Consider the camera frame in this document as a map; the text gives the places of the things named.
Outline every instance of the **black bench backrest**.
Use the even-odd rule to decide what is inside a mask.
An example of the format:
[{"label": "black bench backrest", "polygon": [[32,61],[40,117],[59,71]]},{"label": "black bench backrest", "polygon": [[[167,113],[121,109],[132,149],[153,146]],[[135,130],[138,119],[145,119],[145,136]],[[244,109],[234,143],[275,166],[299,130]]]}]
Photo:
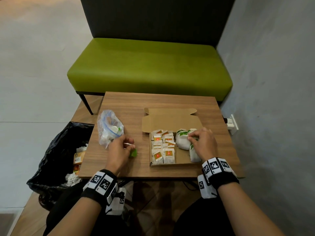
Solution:
[{"label": "black bench backrest", "polygon": [[216,47],[234,0],[81,0],[94,38]]}]

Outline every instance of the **black trash bag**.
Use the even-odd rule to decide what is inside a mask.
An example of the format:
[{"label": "black trash bag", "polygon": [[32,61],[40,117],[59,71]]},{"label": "black trash bag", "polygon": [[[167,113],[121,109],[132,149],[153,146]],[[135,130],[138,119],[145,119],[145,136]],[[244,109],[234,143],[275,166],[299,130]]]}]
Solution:
[{"label": "black trash bag", "polygon": [[89,143],[94,124],[69,122],[52,140],[36,174],[27,181],[31,190],[39,194],[40,205],[51,210],[67,188],[65,176],[73,173],[76,149]]}]

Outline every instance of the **black wristband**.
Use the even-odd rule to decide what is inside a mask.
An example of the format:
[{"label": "black wristband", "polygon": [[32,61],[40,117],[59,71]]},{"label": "black wristband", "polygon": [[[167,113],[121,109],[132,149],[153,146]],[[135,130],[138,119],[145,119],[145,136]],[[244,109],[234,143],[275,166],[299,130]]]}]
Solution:
[{"label": "black wristband", "polygon": [[202,173],[207,185],[212,185],[216,190],[225,184],[239,183],[236,174],[223,158],[211,158],[202,164]]},{"label": "black wristband", "polygon": [[117,177],[109,170],[101,170],[83,187],[81,197],[90,198],[106,207],[111,204],[117,191]]}]

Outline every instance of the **bench leg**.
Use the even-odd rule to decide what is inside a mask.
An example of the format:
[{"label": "bench leg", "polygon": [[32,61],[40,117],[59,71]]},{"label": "bench leg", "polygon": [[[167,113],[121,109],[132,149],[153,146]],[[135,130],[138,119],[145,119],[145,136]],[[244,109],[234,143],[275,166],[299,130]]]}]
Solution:
[{"label": "bench leg", "polygon": [[93,112],[88,104],[88,101],[86,101],[86,98],[83,94],[79,94],[80,98],[82,99],[84,105],[86,106],[86,108],[89,110],[90,114],[93,115]]}]

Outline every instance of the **person's left hand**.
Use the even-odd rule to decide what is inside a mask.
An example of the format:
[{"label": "person's left hand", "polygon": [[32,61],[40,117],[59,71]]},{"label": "person's left hand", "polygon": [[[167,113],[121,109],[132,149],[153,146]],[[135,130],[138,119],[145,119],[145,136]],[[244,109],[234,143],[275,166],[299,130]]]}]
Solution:
[{"label": "person's left hand", "polygon": [[127,145],[124,143],[134,144],[135,141],[126,135],[122,135],[108,145],[105,169],[110,170],[114,175],[118,175],[122,167],[128,162],[130,151],[136,148],[135,145]]}]

